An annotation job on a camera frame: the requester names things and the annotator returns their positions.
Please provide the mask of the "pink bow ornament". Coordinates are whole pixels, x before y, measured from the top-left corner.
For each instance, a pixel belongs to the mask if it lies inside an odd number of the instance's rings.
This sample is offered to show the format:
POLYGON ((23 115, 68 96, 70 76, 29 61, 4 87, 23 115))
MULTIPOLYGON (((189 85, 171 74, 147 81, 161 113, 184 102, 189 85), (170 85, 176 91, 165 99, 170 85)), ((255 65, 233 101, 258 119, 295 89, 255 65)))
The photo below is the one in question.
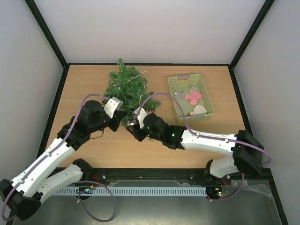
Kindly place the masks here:
POLYGON ((191 105, 197 105, 197 101, 202 98, 202 94, 197 92, 186 94, 185 100, 189 100, 191 105))

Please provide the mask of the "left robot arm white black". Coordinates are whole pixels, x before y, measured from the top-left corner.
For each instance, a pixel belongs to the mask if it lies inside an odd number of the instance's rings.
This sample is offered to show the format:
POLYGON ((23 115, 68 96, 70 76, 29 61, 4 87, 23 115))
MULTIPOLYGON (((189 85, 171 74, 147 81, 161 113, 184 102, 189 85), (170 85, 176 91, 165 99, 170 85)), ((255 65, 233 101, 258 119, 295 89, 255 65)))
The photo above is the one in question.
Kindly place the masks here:
POLYGON ((56 167, 90 139, 91 133, 110 128, 117 131, 126 112, 123 102, 113 97, 105 105, 95 100, 82 104, 77 116, 71 118, 57 134, 52 144, 25 171, 11 180, 0 182, 3 202, 20 220, 34 215, 41 204, 60 189, 78 182, 87 182, 92 166, 76 159, 63 171, 52 175, 56 167))

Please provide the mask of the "light green plastic basket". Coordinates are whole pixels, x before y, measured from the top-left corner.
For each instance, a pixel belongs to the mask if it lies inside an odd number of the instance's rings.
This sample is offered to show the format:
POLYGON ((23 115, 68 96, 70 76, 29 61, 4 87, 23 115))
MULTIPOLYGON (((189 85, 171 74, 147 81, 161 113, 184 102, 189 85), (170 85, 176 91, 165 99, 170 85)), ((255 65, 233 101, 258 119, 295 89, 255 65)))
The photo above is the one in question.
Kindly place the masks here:
POLYGON ((215 114, 212 101, 200 74, 168 77, 170 94, 178 103, 173 103, 175 117, 184 121, 207 120, 215 114))

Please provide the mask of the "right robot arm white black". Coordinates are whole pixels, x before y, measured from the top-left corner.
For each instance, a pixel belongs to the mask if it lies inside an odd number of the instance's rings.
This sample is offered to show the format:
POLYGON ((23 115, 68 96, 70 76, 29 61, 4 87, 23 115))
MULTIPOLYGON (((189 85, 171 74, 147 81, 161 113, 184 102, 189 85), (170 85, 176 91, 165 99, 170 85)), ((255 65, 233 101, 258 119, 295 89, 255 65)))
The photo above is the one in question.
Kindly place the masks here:
POLYGON ((245 130, 228 135, 199 132, 184 126, 168 125, 154 113, 139 114, 135 123, 126 129, 140 142, 148 137, 173 150, 195 149, 223 154, 223 158, 209 160, 206 164, 204 177, 211 184, 232 173, 241 172, 249 176, 261 173, 263 146, 245 130))

